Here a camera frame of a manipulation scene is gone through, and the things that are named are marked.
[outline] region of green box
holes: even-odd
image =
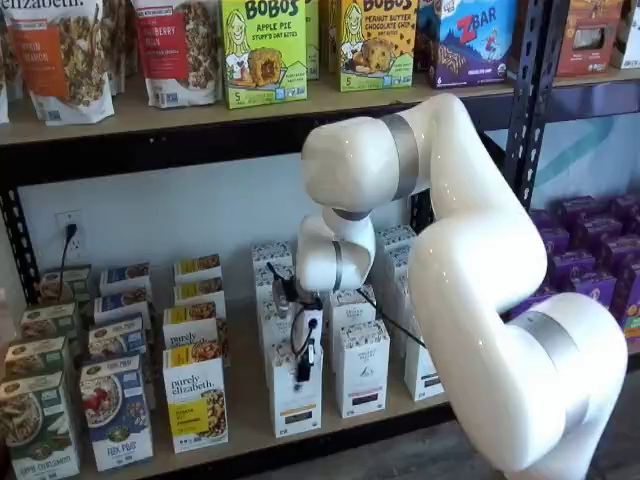
[[[305,0],[222,0],[229,108],[307,98]]]

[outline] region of electrical outlet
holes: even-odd
[[[70,223],[75,223],[77,225],[78,230],[69,242],[69,248],[67,248],[67,260],[79,260],[81,258],[84,258],[86,255],[86,245],[84,236],[84,223],[82,221],[82,210],[72,210],[69,212],[56,213],[56,223],[58,224],[58,230],[62,238],[62,248],[64,248],[64,244],[66,241],[66,226]]]

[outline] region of bobo's peanut butter chocolate chip box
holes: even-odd
[[[417,0],[341,0],[340,91],[408,87]]]
[[[305,0],[223,0],[229,108],[307,98]]]

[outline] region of floor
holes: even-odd
[[[640,480],[640,372],[627,376],[587,480]],[[498,480],[451,422],[249,480]]]

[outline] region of robotic arm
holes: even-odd
[[[579,294],[502,322],[541,283],[546,252],[462,102],[442,94],[320,127],[302,163],[324,209],[300,228],[301,286],[361,286],[375,256],[371,210],[430,187],[438,221],[412,249],[411,301],[460,425],[510,479],[584,478],[622,387],[626,343]]]

